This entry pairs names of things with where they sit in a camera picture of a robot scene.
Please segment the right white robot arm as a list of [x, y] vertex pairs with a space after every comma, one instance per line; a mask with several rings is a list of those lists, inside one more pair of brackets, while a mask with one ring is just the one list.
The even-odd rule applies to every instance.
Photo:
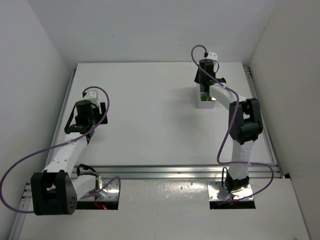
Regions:
[[227, 136], [232, 138], [233, 145], [222, 188], [231, 193], [249, 184], [251, 151], [263, 131], [263, 123], [259, 101], [234, 93], [224, 78], [216, 78], [215, 63], [209, 58], [201, 59], [194, 82], [198, 84], [200, 102], [215, 99], [228, 110]]

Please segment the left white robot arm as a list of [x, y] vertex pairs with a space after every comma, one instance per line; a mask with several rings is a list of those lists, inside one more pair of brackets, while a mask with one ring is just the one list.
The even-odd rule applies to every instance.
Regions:
[[77, 208], [77, 202], [85, 194], [102, 189], [101, 176], [92, 170], [89, 173], [71, 175], [82, 151], [89, 144], [94, 129], [107, 124], [107, 110], [104, 102], [94, 100], [77, 101], [64, 128], [64, 145], [53, 160], [36, 172], [30, 180], [33, 211], [37, 216], [71, 215]]

